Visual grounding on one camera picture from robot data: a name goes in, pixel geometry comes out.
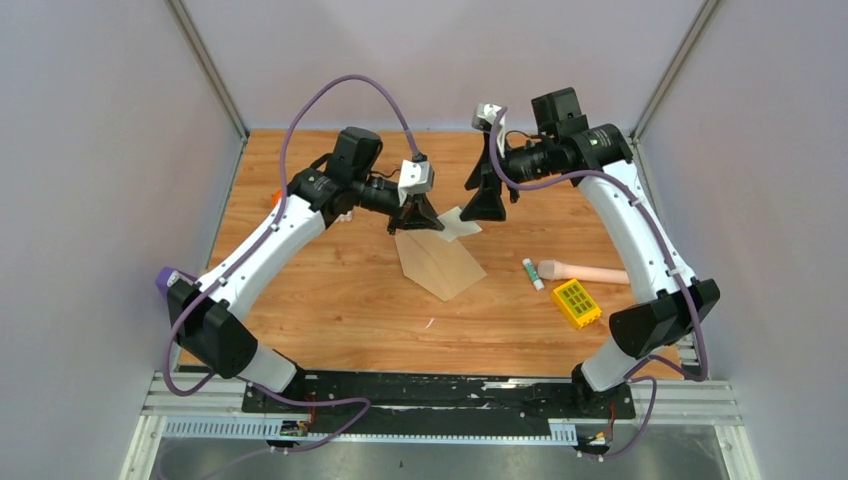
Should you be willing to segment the lined letter paper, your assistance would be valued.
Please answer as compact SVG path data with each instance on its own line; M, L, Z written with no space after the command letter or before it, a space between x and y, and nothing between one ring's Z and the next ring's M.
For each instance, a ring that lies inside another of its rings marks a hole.
M456 206L438 216L443 229L436 231L436 235L444 241L451 242L460 237L475 235L482 231L482 227L476 221L465 221L460 218L463 209Z

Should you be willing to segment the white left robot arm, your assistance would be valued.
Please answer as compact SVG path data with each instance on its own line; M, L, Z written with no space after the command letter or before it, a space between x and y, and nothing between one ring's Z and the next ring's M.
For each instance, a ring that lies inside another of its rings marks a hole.
M293 177L269 216L221 264L199 278L162 269L157 286L167 302L170 342L221 378L264 387L279 411L298 411L307 390L296 379L301 368L261 344L243 323L270 281L297 252L357 207L386 215L389 233L444 228L427 198L435 176L427 156L414 152L392 181L373 168L382 149L378 134L345 128L333 150Z

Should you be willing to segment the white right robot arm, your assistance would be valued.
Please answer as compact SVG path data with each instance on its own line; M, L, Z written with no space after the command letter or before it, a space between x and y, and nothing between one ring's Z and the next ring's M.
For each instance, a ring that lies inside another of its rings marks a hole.
M599 215L627 272L635 305L609 317L610 336L572 373L571 403L596 417L611 403L610 391L626 382L657 351L692 334L704 350L701 323L720 290L701 279L659 223L642 188L633 153L613 124L590 126L572 88L532 100L537 132L529 143L506 142L504 107L482 103L472 126L483 134L480 159L465 183L473 196L464 221L503 221L503 188L516 202L520 192L569 181Z

